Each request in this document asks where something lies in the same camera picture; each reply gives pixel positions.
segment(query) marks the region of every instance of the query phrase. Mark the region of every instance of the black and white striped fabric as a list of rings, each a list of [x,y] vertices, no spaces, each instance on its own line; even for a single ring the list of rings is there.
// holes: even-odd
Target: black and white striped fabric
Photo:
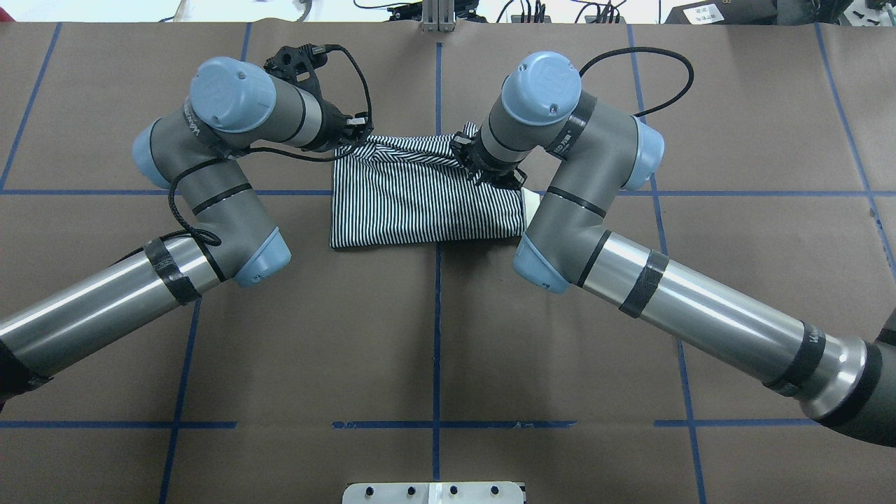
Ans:
[[[476,125],[464,127],[467,135]],[[333,248],[520,236],[521,191],[474,186],[451,135],[372,135],[333,163]]]

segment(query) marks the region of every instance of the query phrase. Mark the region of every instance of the paper sticker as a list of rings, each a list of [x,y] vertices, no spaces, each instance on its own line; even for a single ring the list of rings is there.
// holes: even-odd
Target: paper sticker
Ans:
[[[691,22],[691,24],[709,24],[711,22],[725,21],[725,18],[722,17],[722,13],[719,12],[719,8],[715,4],[692,7],[690,9],[684,9],[682,12],[685,13],[687,20]]]

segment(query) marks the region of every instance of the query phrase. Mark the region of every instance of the striped cloth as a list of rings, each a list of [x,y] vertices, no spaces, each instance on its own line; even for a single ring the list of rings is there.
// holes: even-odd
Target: striped cloth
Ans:
[[[473,136],[476,125],[464,127]],[[520,236],[521,191],[474,186],[451,135],[372,135],[333,163],[333,248]]]

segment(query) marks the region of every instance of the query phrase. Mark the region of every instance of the folded cloth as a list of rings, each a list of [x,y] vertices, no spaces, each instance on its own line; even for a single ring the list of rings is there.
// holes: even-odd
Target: folded cloth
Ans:
[[[476,125],[464,133],[473,136]],[[372,135],[333,163],[333,248],[520,236],[534,194],[475,186],[452,135]]]

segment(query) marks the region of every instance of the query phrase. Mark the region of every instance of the blue cap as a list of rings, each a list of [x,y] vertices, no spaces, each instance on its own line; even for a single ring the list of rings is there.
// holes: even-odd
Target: blue cap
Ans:
[[[190,102],[196,115],[225,133],[243,133],[260,126],[271,115],[277,89],[261,68],[218,56],[199,65],[190,83]]]
[[[274,228],[264,243],[252,254],[252,258],[234,275],[240,287],[251,287],[277,273],[289,264],[292,254],[280,235],[280,228]]]
[[[159,120],[156,119],[134,138],[134,145],[131,146],[131,157],[134,158],[134,163],[136,163],[137,169],[148,178],[150,182],[155,184],[156,187],[168,189],[171,187],[171,184],[162,177],[159,169],[156,168],[156,161],[152,159],[152,147],[150,146],[152,128],[155,127],[158,122]]]
[[[645,125],[637,117],[632,117],[638,125],[638,152],[634,156],[634,168],[623,189],[634,191],[650,180],[650,176],[659,168],[666,151],[663,135],[650,126]]]
[[[547,126],[569,117],[581,94],[582,78],[569,59],[540,51],[526,56],[507,76],[501,103],[524,125]]]
[[[522,233],[513,256],[513,269],[526,280],[555,294],[563,293],[569,287],[569,282],[538,252],[526,233]]]

